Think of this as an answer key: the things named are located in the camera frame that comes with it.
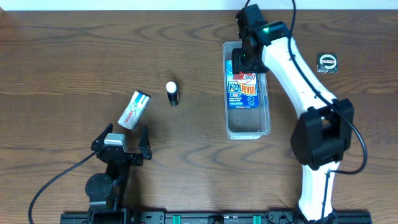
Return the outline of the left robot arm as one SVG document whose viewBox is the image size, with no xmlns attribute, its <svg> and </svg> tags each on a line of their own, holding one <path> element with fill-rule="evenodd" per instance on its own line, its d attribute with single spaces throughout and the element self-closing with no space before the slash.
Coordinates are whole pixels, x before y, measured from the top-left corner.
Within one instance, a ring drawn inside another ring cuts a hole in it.
<svg viewBox="0 0 398 224">
<path fill-rule="evenodd" d="M 86 183 L 88 223 L 140 222 L 137 212 L 123 207 L 123 198 L 131 167 L 152 159 L 147 127 L 142 130 L 138 148 L 138 153 L 127 152 L 126 136 L 113 133 L 111 123 L 92 142 L 91 150 L 106 164 L 106 170 L 92 175 Z"/>
</svg>

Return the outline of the blue Kool Fever box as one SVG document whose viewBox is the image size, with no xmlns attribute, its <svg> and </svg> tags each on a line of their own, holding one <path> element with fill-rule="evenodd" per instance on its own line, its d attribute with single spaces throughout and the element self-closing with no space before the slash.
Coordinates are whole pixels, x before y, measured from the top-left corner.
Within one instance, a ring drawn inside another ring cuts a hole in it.
<svg viewBox="0 0 398 224">
<path fill-rule="evenodd" d="M 259 106 L 257 76 L 255 73 L 232 71 L 232 61 L 225 61 L 226 95 L 229 109 L 254 109 Z"/>
</svg>

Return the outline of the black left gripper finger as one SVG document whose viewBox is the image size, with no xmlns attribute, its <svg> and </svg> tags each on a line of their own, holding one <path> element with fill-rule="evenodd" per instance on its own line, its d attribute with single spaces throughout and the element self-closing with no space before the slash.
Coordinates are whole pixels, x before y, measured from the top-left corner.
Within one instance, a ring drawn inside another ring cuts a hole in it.
<svg viewBox="0 0 398 224">
<path fill-rule="evenodd" d="M 109 133 L 113 132 L 113 124 L 109 123 L 104 131 L 92 142 L 92 147 L 101 147 L 104 144 L 104 140 Z"/>
<path fill-rule="evenodd" d="M 145 126 L 142 130 L 142 135 L 139 141 L 139 150 L 144 160 L 152 159 L 152 149 L 149 142 L 147 126 Z"/>
</svg>

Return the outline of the dark bottle white cap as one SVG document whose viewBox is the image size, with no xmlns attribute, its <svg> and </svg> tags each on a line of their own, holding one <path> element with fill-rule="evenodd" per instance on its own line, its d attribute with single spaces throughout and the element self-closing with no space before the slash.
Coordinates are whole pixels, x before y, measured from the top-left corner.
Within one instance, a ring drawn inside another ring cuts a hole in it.
<svg viewBox="0 0 398 224">
<path fill-rule="evenodd" d="M 179 103 L 178 99 L 178 87 L 175 82 L 168 82 L 166 84 L 166 90 L 167 90 L 167 97 L 169 99 L 169 103 L 171 106 L 177 106 Z"/>
</svg>

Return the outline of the white green Panadol box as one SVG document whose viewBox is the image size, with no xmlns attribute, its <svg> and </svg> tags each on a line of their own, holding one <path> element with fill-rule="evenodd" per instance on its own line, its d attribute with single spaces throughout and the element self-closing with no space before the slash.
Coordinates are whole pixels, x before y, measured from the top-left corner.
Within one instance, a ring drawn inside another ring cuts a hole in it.
<svg viewBox="0 0 398 224">
<path fill-rule="evenodd" d="M 126 109 L 119 118 L 118 124 L 126 129 L 133 130 L 149 100 L 149 95 L 135 91 L 129 104 L 126 106 Z"/>
</svg>

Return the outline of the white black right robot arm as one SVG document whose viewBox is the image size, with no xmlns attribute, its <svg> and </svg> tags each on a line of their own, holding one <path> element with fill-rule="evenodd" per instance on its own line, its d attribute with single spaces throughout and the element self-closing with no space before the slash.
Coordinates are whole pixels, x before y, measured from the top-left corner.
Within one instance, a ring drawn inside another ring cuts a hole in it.
<svg viewBox="0 0 398 224">
<path fill-rule="evenodd" d="M 353 105 L 320 83 L 301 56 L 292 27 L 267 22 L 256 4 L 244 6 L 235 19 L 242 46 L 231 53 L 232 73 L 272 72 L 298 117 L 290 143 L 303 170 L 300 215 L 307 223 L 333 223 L 333 179 L 355 130 Z"/>
</svg>

